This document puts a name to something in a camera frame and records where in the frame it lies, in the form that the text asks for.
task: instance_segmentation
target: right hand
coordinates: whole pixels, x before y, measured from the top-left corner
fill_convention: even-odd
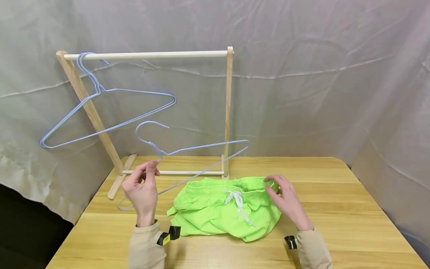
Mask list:
[[[297,227],[298,231],[313,230],[314,226],[299,201],[294,186],[283,175],[271,175],[264,179],[264,182],[273,179],[279,185],[279,191],[275,193],[273,189],[266,185],[266,192],[272,198],[273,203],[279,210],[287,215]]]

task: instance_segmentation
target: beige sleeve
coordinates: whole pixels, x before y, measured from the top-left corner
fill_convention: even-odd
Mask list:
[[[332,257],[323,236],[316,229],[297,234],[302,269],[332,269]]]
[[[156,221],[148,227],[135,227],[129,246],[129,269],[163,269],[166,253],[157,245],[162,234]]]

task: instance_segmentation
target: elastic waistband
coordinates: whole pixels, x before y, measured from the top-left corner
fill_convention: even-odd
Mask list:
[[[262,176],[249,176],[234,180],[205,178],[188,182],[185,186],[185,193],[186,195],[204,196],[223,194],[223,191],[233,191],[241,192],[246,196],[247,194],[264,192],[266,185],[270,185],[274,190],[278,189],[272,180],[264,182],[263,179],[264,177]]]

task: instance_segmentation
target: gray fabric curtain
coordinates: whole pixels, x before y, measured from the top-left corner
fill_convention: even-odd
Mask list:
[[[55,52],[224,50],[233,46],[232,139],[244,155],[334,156],[429,258],[430,4],[426,0],[0,3],[0,183],[75,222],[112,168],[100,141],[45,150],[40,138],[76,104]],[[223,141],[225,59],[86,61],[106,88],[170,92],[147,119],[165,151]],[[83,77],[87,89],[90,80]],[[166,99],[112,93],[106,126]],[[120,156],[152,155],[136,124],[110,133]],[[48,141],[93,132],[84,111]],[[239,150],[232,146],[231,154]],[[222,147],[184,152],[220,155]]]

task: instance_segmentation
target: wooden clothes rack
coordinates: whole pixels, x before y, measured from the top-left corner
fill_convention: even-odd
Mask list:
[[[227,83],[226,83],[226,99],[225,99],[225,134],[224,141],[229,141],[230,133],[230,101],[231,101],[231,80],[233,73],[233,47],[227,47],[227,50],[217,51],[185,51],[185,52],[159,52],[159,53],[95,53],[89,54],[84,59],[94,60],[109,60],[109,59],[156,59],[156,58],[196,58],[196,57],[227,57]],[[79,100],[82,101],[88,97],[88,91],[85,89],[84,84],[77,72],[73,60],[76,60],[79,54],[68,54],[66,51],[57,51],[57,59],[66,73],[70,84],[72,85]],[[92,100],[88,100],[83,105],[94,129],[99,132],[105,130],[103,122],[94,106]],[[100,140],[107,151],[107,154],[112,160],[115,169],[118,171],[118,176],[107,193],[107,197],[113,200],[118,193],[122,181],[132,173],[129,170],[137,158],[137,154],[131,154],[125,164],[123,165],[121,158],[118,155],[108,133],[101,133],[98,135]],[[228,160],[224,159],[228,156],[228,145],[224,145],[224,153],[221,154],[221,171],[207,171],[203,175],[220,175],[222,179],[228,178]],[[160,171],[163,175],[197,175],[202,171]]]

